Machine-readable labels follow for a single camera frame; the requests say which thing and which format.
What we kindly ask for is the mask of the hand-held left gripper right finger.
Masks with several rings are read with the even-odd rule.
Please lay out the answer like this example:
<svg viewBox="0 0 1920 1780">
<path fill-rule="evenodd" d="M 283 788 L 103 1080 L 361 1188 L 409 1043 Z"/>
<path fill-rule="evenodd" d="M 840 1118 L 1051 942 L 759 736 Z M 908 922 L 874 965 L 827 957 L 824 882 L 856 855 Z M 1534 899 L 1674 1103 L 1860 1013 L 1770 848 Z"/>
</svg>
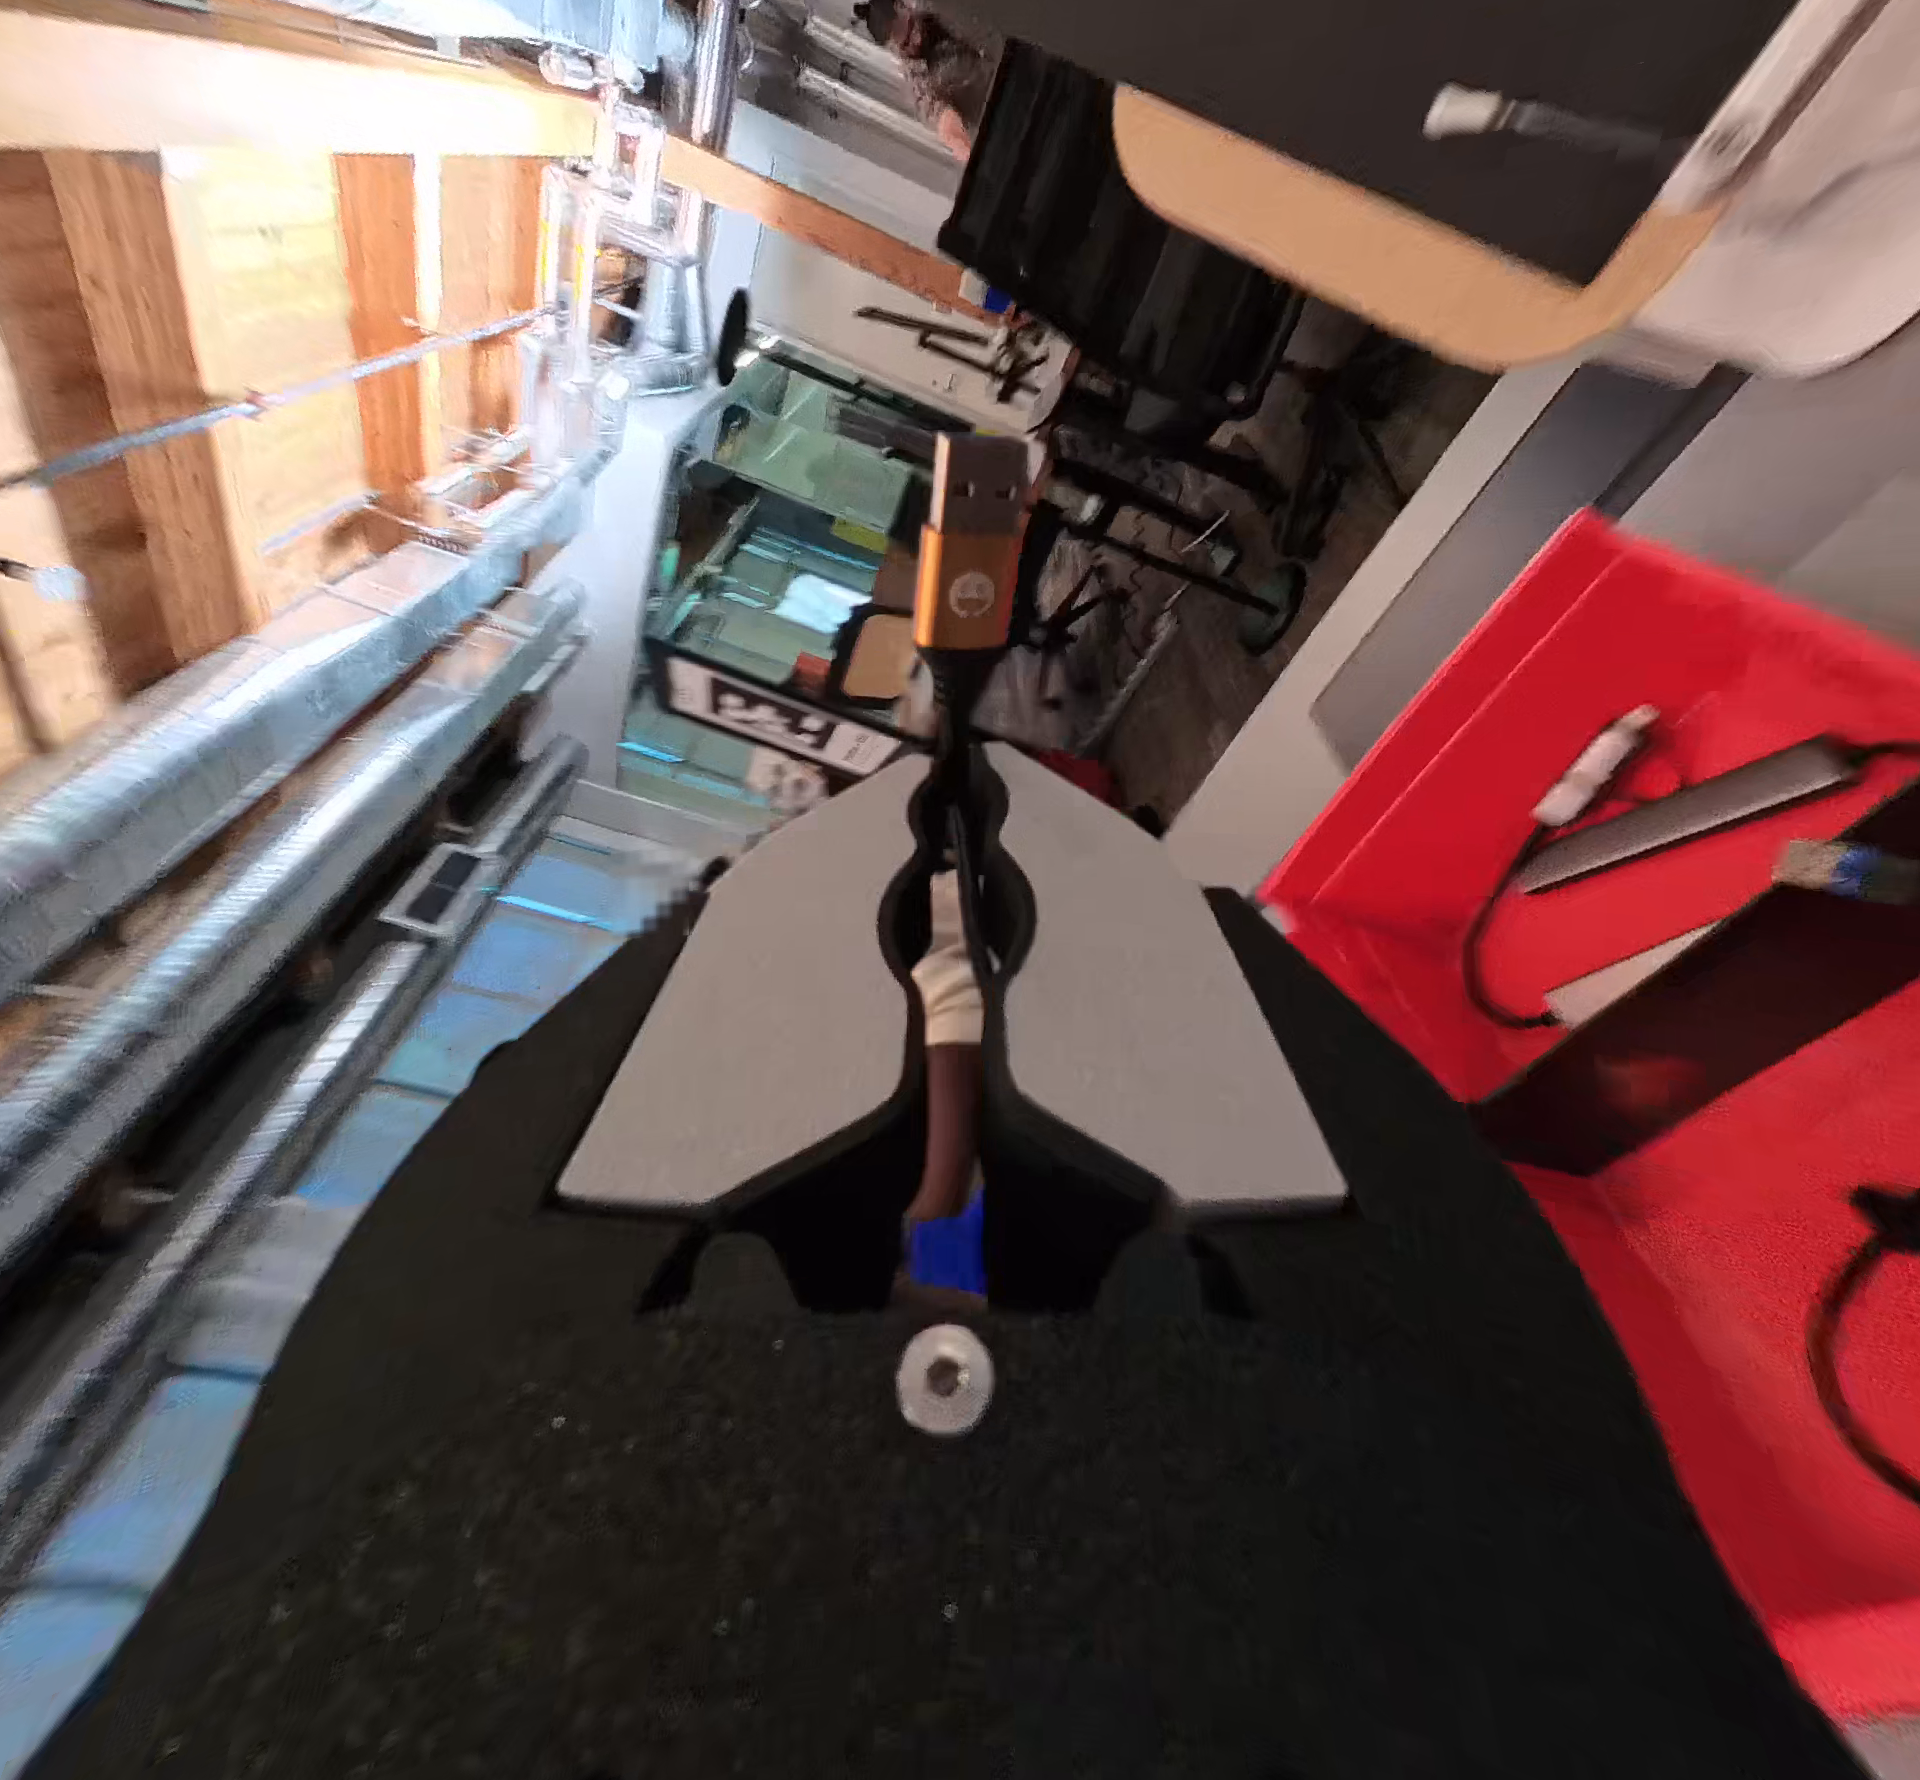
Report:
<svg viewBox="0 0 1920 1780">
<path fill-rule="evenodd" d="M 993 873 L 1020 1103 L 1182 1217 L 1335 1210 L 1348 1180 L 1202 886 L 1130 817 L 1011 746 Z"/>
</svg>

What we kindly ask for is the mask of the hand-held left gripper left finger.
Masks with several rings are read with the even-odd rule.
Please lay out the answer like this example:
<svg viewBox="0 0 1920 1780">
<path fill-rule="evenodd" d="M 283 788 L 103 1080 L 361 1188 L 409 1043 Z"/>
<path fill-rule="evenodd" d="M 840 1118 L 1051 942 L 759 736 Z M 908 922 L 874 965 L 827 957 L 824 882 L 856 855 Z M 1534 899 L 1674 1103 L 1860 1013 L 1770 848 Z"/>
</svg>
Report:
<svg viewBox="0 0 1920 1780">
<path fill-rule="evenodd" d="M 708 891 L 557 1198 L 711 1217 L 883 1113 L 922 1058 L 919 998 L 883 942 L 918 855 L 906 755 L 753 843 Z"/>
</svg>

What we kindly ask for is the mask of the black cable orange plugs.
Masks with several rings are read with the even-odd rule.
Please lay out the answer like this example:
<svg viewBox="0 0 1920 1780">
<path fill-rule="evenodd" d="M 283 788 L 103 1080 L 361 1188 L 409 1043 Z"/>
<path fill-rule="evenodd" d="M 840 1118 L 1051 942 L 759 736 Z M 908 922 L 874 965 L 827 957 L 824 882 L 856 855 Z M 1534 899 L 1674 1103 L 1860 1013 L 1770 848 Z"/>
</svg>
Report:
<svg viewBox="0 0 1920 1780">
<path fill-rule="evenodd" d="M 1839 1374 L 1847 1314 L 1865 1297 L 1882 1264 L 1916 1257 L 1916 1189 L 1863 1184 L 1847 1195 L 1847 1204 L 1863 1219 L 1865 1237 L 1812 1299 L 1804 1331 L 1804 1367 L 1812 1398 L 1847 1453 L 1863 1466 L 1863 1472 L 1916 1508 L 1916 1474 L 1890 1456 L 1867 1430 L 1851 1405 Z"/>
<path fill-rule="evenodd" d="M 993 983 L 980 917 L 986 807 L 976 792 L 976 711 L 1008 646 L 1020 595 L 1020 546 L 1034 499 L 1024 436 L 937 435 L 922 519 L 911 629 L 931 682 L 931 753 L 918 833 L 958 875 L 958 910 L 971 977 Z"/>
</svg>

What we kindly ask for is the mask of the red storage bin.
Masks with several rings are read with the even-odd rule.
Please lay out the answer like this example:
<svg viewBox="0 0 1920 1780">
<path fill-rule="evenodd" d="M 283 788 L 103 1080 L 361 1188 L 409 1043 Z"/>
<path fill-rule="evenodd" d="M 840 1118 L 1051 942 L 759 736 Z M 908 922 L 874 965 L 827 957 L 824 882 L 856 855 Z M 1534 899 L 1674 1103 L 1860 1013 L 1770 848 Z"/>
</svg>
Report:
<svg viewBox="0 0 1920 1780">
<path fill-rule="evenodd" d="M 1533 804 L 1634 706 L 1661 725 L 1594 819 L 1807 736 L 1877 760 L 1812 804 L 1507 896 L 1482 974 L 1525 1016 L 1558 983 L 1723 923 L 1773 886 L 1792 838 L 1839 838 L 1916 783 L 1910 650 L 1578 515 L 1258 886 L 1293 948 L 1471 1117 L 1573 1027 L 1478 1020 L 1463 930 Z M 1865 1237 L 1851 1193 L 1916 1189 L 1916 984 L 1599 1175 L 1507 1165 L 1607 1314 L 1682 1489 L 1787 1671 L 1835 1718 L 1916 1718 L 1916 1508 L 1847 1453 L 1804 1367 L 1812 1299 Z M 1916 1474 L 1916 1259 L 1871 1277 L 1839 1374 Z"/>
</svg>

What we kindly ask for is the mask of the black cable blue plugs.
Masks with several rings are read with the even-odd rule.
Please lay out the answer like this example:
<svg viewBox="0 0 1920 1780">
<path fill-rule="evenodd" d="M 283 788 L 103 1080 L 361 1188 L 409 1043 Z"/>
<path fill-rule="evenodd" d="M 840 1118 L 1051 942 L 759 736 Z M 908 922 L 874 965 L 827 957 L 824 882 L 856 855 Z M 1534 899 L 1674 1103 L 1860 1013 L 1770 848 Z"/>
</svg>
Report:
<svg viewBox="0 0 1920 1780">
<path fill-rule="evenodd" d="M 1863 904 L 1916 904 L 1916 860 L 1851 838 L 1792 838 L 1773 886 Z"/>
</svg>

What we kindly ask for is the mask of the grey desk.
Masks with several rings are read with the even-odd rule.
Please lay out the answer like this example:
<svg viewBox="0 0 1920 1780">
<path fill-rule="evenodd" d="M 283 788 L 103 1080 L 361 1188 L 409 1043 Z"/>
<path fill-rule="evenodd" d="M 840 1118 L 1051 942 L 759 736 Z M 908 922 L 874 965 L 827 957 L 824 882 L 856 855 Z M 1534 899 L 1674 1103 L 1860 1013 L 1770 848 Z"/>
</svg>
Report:
<svg viewBox="0 0 1920 1780">
<path fill-rule="evenodd" d="M 1250 891 L 1580 509 L 1916 646 L 1916 325 L 1827 376 L 1500 376 L 1171 823 Z"/>
</svg>

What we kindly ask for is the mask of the white sign black pattern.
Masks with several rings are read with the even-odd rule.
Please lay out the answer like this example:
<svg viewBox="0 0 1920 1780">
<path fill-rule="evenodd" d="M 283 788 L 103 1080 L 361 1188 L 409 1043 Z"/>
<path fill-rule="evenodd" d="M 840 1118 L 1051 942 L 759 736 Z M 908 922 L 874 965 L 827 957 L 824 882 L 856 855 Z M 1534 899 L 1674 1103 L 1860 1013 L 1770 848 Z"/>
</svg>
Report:
<svg viewBox="0 0 1920 1780">
<path fill-rule="evenodd" d="M 670 713 L 830 776 L 866 780 L 906 753 L 906 739 L 887 729 L 707 658 L 652 650 L 652 680 Z"/>
</svg>

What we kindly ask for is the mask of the black bin divider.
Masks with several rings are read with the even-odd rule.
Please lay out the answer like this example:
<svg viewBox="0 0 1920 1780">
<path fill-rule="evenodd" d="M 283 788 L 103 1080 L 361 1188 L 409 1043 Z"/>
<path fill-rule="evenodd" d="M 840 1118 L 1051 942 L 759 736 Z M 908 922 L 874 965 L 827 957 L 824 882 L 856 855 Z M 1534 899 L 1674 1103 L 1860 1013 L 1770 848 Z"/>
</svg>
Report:
<svg viewBox="0 0 1920 1780">
<path fill-rule="evenodd" d="M 1909 783 L 1839 838 L 1916 855 Z M 1916 904 L 1765 891 L 1487 1102 L 1500 1158 L 1599 1175 L 1916 984 Z"/>
</svg>

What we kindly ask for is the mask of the black mesh office chair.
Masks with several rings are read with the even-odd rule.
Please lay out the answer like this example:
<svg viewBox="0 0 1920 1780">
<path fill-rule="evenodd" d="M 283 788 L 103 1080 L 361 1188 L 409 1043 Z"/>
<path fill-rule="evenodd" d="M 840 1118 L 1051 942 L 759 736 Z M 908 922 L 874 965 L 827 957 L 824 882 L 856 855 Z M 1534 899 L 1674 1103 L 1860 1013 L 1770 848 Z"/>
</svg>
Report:
<svg viewBox="0 0 1920 1780">
<path fill-rule="evenodd" d="M 1207 472 L 1288 519 L 1288 484 L 1215 436 L 1258 414 L 1304 298 L 1142 205 L 1112 98 L 1092 71 L 1008 40 L 937 251 L 1075 353 L 1057 429 Z"/>
</svg>

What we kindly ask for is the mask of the white stand with black board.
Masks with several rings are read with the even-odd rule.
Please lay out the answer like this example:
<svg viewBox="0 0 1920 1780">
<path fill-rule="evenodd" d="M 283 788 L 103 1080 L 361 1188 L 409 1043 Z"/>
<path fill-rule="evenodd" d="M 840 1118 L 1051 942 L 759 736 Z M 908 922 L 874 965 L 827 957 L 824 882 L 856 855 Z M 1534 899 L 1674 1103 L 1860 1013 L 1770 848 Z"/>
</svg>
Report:
<svg viewBox="0 0 1920 1780">
<path fill-rule="evenodd" d="M 1811 379 L 1916 320 L 1916 0 L 930 0 L 1159 217 L 1453 365 Z"/>
</svg>

